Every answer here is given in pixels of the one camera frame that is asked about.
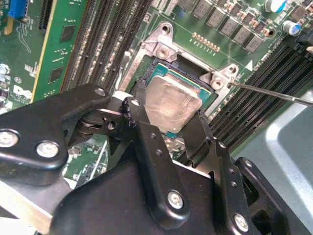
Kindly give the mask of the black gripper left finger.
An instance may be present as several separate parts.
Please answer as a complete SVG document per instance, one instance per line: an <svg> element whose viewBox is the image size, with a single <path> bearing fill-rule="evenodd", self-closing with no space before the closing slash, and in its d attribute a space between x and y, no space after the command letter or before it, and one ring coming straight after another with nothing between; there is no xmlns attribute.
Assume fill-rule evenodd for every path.
<svg viewBox="0 0 313 235"><path fill-rule="evenodd" d="M92 134L120 142L116 167L136 161L148 209L160 227L175 230L188 221L190 203L143 103L111 99L93 84L1 115L1 207L38 230L50 230L55 210L73 191L62 177L68 149Z"/></svg>

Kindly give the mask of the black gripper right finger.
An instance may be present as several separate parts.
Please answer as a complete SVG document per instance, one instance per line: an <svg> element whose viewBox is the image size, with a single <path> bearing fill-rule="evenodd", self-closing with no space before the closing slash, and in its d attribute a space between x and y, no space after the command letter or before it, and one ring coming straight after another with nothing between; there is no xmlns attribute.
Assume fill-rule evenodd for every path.
<svg viewBox="0 0 313 235"><path fill-rule="evenodd" d="M202 111L182 130L188 160L213 180L214 222L230 235L289 235L285 202L248 159L232 162L228 148L213 137Z"/></svg>

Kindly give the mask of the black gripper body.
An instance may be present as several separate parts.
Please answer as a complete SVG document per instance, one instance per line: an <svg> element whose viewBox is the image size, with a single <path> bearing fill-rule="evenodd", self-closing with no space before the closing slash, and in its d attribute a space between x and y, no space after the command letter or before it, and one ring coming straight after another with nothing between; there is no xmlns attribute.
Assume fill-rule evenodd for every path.
<svg viewBox="0 0 313 235"><path fill-rule="evenodd" d="M227 235L214 210L213 181L175 163L191 204L189 220L165 230L152 218L137 163L130 159L71 191L54 212L52 235Z"/></svg>

